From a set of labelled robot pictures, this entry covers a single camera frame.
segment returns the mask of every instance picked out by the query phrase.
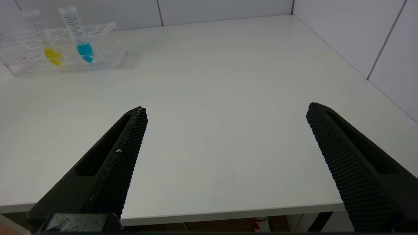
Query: white wall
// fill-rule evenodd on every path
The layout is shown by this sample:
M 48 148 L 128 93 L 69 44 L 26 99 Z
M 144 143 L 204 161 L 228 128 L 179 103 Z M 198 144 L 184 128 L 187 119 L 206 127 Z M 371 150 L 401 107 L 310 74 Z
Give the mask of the white wall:
M 165 26 L 290 15 L 292 0 L 159 0 Z
M 408 0 L 369 81 L 418 123 L 418 1 Z
M 296 0 L 293 13 L 367 78 L 403 1 Z
M 22 10 L 37 8 L 49 28 L 65 27 L 58 7 L 77 7 L 83 24 L 116 22 L 119 30 L 161 26 L 157 0 L 17 0 Z
M 25 31 L 28 27 L 14 0 L 0 0 L 0 38 L 11 31 Z

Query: blue liquid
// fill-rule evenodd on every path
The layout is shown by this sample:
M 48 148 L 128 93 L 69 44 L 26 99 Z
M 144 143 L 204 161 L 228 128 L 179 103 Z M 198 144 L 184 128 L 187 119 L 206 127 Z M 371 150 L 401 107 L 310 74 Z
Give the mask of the blue liquid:
M 90 43 L 85 42 L 82 45 L 77 46 L 77 50 L 83 60 L 91 63 L 93 61 L 93 49 Z

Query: floor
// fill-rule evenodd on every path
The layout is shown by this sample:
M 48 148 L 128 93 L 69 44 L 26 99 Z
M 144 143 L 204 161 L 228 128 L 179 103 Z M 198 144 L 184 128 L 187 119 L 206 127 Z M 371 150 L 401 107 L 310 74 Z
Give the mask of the floor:
M 20 235 L 20 233 L 0 222 L 0 235 Z
M 272 232 L 288 232 L 289 225 L 286 216 L 268 217 Z M 162 225 L 142 225 L 123 227 L 123 231 L 161 231 L 161 232 L 254 232 L 251 218 L 236 220 L 216 220 L 202 222 L 188 222 Z M 20 235 L 16 230 L 0 222 L 0 235 Z

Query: white table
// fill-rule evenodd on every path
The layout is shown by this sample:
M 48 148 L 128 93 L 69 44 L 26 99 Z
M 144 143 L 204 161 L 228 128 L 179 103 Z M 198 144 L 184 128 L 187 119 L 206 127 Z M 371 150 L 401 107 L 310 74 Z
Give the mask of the white table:
M 418 176 L 418 125 L 296 17 L 122 36 L 119 69 L 0 82 L 0 212 L 29 210 L 139 105 L 149 124 L 123 225 L 343 210 L 310 102 Z

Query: yellow liquid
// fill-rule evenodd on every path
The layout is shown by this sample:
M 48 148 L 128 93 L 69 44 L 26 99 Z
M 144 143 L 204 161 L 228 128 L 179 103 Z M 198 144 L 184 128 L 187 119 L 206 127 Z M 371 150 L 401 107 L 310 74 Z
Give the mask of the yellow liquid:
M 49 62 L 55 64 L 56 66 L 61 65 L 61 53 L 55 53 L 51 47 L 47 47 L 43 50 L 43 53 L 48 58 Z

